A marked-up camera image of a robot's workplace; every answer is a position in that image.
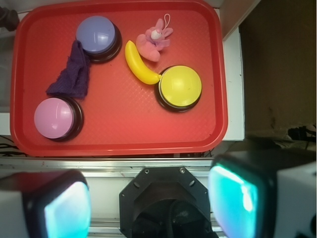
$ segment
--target cyan light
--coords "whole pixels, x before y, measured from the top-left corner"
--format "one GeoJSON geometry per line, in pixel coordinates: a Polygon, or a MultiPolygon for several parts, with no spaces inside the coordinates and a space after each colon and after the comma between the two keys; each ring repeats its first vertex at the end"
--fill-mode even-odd
{"type": "Polygon", "coordinates": [[[217,164],[209,173],[211,210],[229,238],[254,238],[257,231],[258,189],[217,164]]]}
{"type": "Polygon", "coordinates": [[[48,238],[85,238],[91,220],[91,200],[83,182],[73,183],[44,208],[48,238]]]}

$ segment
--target yellow banana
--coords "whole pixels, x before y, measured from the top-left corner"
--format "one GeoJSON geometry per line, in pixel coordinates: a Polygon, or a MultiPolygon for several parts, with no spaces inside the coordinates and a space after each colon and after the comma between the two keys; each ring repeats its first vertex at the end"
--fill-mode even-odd
{"type": "Polygon", "coordinates": [[[162,76],[153,72],[144,64],[136,45],[132,41],[127,42],[124,53],[129,68],[138,79],[150,85],[159,82],[162,76]]]}

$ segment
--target pink bunny plush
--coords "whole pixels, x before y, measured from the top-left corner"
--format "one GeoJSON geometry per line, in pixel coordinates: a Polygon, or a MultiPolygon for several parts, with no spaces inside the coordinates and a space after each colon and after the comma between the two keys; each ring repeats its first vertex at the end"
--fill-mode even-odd
{"type": "Polygon", "coordinates": [[[173,33],[172,28],[167,28],[168,23],[165,21],[165,28],[163,19],[159,19],[154,27],[146,30],[145,34],[141,34],[137,37],[136,46],[137,49],[144,58],[158,62],[160,58],[159,51],[163,50],[164,47],[170,45],[170,40],[166,40],[165,38],[173,33]]]}

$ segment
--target red tray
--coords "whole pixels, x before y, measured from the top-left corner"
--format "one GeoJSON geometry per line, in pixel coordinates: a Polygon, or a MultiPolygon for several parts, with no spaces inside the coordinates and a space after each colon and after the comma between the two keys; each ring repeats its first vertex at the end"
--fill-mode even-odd
{"type": "Polygon", "coordinates": [[[202,0],[98,0],[39,7],[20,23],[14,43],[10,129],[16,145],[33,156],[102,156],[207,151],[227,130],[227,103],[220,22],[202,0]],[[154,87],[135,78],[124,45],[166,13],[174,33],[156,72],[186,65],[201,77],[198,104],[173,113],[157,102],[154,87]],[[78,25],[101,15],[120,30],[123,47],[104,64],[93,64],[88,95],[78,102],[85,115],[81,133],[67,142],[42,137],[34,125],[45,91],[65,68],[78,25]]]}

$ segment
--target tray rim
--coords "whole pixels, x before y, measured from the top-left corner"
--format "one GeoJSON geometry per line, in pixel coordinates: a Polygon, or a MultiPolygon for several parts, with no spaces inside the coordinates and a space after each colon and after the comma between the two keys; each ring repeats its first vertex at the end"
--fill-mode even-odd
{"type": "MultiPolygon", "coordinates": [[[[219,68],[219,75],[220,75],[220,88],[221,88],[221,97],[218,98],[218,102],[221,101],[221,119],[222,119],[222,127],[221,128],[215,128],[215,130],[219,131],[217,133],[217,137],[212,140],[212,142],[206,143],[205,145],[201,145],[199,147],[195,147],[194,145],[192,146],[170,146],[167,148],[159,148],[159,147],[153,147],[153,144],[142,144],[142,148],[131,148],[131,149],[104,149],[104,150],[87,150],[85,149],[84,151],[78,151],[78,150],[34,150],[30,149],[27,146],[27,141],[23,142],[23,139],[21,139],[21,135],[16,131],[16,128],[19,128],[19,125],[16,124],[15,117],[16,115],[19,115],[18,113],[18,106],[16,106],[16,70],[17,67],[19,66],[18,59],[19,59],[19,50],[18,46],[20,46],[22,37],[20,35],[23,35],[24,32],[26,31],[26,28],[28,25],[30,26],[32,23],[32,17],[35,14],[43,14],[43,11],[51,11],[52,9],[56,8],[68,8],[68,7],[74,7],[74,6],[84,6],[87,5],[87,1],[78,1],[78,2],[68,2],[68,3],[58,3],[58,4],[53,4],[53,5],[46,5],[46,6],[41,6],[33,11],[31,11],[29,14],[27,14],[22,22],[18,26],[18,30],[16,32],[15,36],[15,42],[14,42],[14,50],[13,50],[13,61],[12,61],[12,80],[11,80],[11,96],[10,96],[10,132],[12,135],[12,138],[18,148],[20,148],[22,151],[26,152],[27,154],[33,155],[33,156],[115,156],[115,155],[141,155],[141,154],[170,154],[170,153],[195,153],[195,152],[202,152],[202,151],[207,151],[211,146],[213,145],[214,147],[221,142],[223,137],[225,136],[225,133],[227,131],[228,127],[228,112],[227,112],[227,96],[226,96],[226,83],[225,83],[225,71],[224,71],[224,57],[223,57],[223,45],[222,45],[222,35],[221,35],[221,27],[220,27],[220,20],[215,12],[215,10],[206,2],[202,0],[90,0],[89,5],[99,5],[99,4],[123,4],[123,3],[160,3],[163,4],[164,2],[174,2],[174,3],[194,3],[194,4],[199,4],[203,8],[205,8],[209,14],[212,15],[214,18],[214,27],[216,28],[215,34],[216,36],[216,42],[217,42],[217,53],[218,53],[218,64],[219,68]]],[[[155,143],[155,145],[158,144],[170,144],[170,143],[155,143]]],[[[121,144],[114,144],[115,147],[120,147],[121,144]]]]}

